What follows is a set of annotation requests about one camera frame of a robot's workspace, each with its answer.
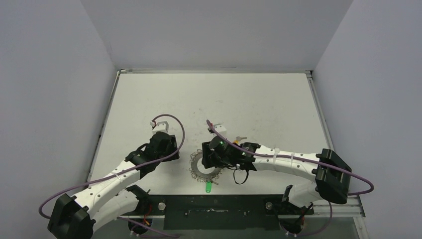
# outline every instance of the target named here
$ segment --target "tabletop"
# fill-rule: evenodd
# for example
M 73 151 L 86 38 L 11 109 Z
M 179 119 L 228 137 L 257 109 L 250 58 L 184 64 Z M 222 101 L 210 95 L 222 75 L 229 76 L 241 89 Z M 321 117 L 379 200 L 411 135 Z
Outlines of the tabletop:
M 161 163 L 136 184 L 150 194 L 206 194 L 205 183 L 191 177 L 190 154 L 210 141 L 206 120 L 227 128 L 227 138 L 247 137 L 267 147 L 299 153 L 328 148 L 306 74 L 155 73 L 120 74 L 91 168 L 91 179 L 104 177 L 140 145 L 149 142 L 149 122 L 172 114 L 183 123 L 186 140 L 180 159 Z M 181 141 L 171 118 L 169 134 Z M 243 181 L 244 172 L 236 172 Z M 305 179 L 274 171 L 250 172 L 236 185 L 225 170 L 210 194 L 282 194 Z

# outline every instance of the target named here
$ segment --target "bolt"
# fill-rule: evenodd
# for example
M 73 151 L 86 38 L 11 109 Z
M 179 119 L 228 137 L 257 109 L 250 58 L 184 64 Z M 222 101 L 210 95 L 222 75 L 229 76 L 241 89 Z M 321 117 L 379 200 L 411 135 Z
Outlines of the bolt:
M 265 208 L 268 209 L 268 210 L 273 209 L 273 203 L 271 203 L 271 202 L 266 203 Z
M 159 203 L 159 204 L 158 204 L 158 209 L 159 209 L 159 210 L 161 210 L 161 211 L 162 211 L 162 210 L 164 210 L 165 208 L 166 208 L 166 204 L 165 204 L 165 203 Z

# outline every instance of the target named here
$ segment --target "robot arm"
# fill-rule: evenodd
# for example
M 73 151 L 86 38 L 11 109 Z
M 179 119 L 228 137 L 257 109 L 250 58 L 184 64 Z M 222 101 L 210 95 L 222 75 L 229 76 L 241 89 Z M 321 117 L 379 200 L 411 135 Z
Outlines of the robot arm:
M 106 176 L 108 180 L 90 185 L 72 197 L 67 194 L 59 197 L 48 223 L 49 231 L 58 239 L 89 239 L 94 231 L 109 221 L 135 210 L 139 205 L 148 204 L 147 193 L 136 185 L 129 185 L 154 171 L 160 161 L 121 175 L 117 173 L 175 152 L 176 137 L 169 135 L 167 130 L 166 122 L 158 123 L 150 142 L 131 152 Z M 179 159 L 178 153 L 165 161 L 175 159 Z
M 313 163 L 294 160 L 295 156 L 299 156 L 351 172 L 351 168 L 334 151 L 323 149 L 322 153 L 294 153 L 250 142 L 240 144 L 239 147 L 251 153 L 268 155 L 268 157 L 255 156 L 240 151 L 216 136 L 210 142 L 202 143 L 204 154 L 202 164 L 205 168 L 235 167 L 246 171 L 272 170 L 306 178 L 309 182 L 301 185 L 290 185 L 285 189 L 285 203 L 293 204 L 298 208 L 307 207 L 311 202 L 321 199 L 337 204 L 347 202 L 350 184 L 349 175 Z M 291 157 L 284 158 L 277 157 L 277 155 L 291 155 Z

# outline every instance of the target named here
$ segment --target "white connector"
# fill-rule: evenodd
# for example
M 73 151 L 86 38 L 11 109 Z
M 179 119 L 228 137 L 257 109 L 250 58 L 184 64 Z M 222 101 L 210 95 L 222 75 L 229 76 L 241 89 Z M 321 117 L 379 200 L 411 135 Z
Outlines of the white connector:
M 213 127 L 219 134 L 227 138 L 227 129 L 222 124 L 214 124 Z
M 152 135 L 156 132 L 169 133 L 169 123 L 167 123 L 167 121 L 158 122 L 152 129 Z

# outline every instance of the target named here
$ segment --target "white cable clip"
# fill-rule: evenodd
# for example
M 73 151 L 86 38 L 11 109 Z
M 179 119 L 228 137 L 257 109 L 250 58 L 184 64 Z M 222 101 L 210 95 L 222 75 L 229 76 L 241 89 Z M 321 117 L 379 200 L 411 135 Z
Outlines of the white cable clip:
M 273 168 L 274 168 L 274 171 L 277 171 L 275 165 L 276 165 L 277 155 L 278 155 L 279 152 L 280 152 L 280 149 L 279 148 L 275 148 L 274 149 L 274 155 L 273 155 Z
M 121 181 L 121 178 L 120 178 L 120 176 L 117 173 L 111 172 L 111 174 L 113 174 L 114 176 L 116 176 L 116 178 Z
M 296 171 L 293 169 L 293 157 L 294 156 L 295 156 L 295 153 L 292 153 L 291 157 L 290 157 L 290 168 L 291 168 L 293 174 L 297 176 Z

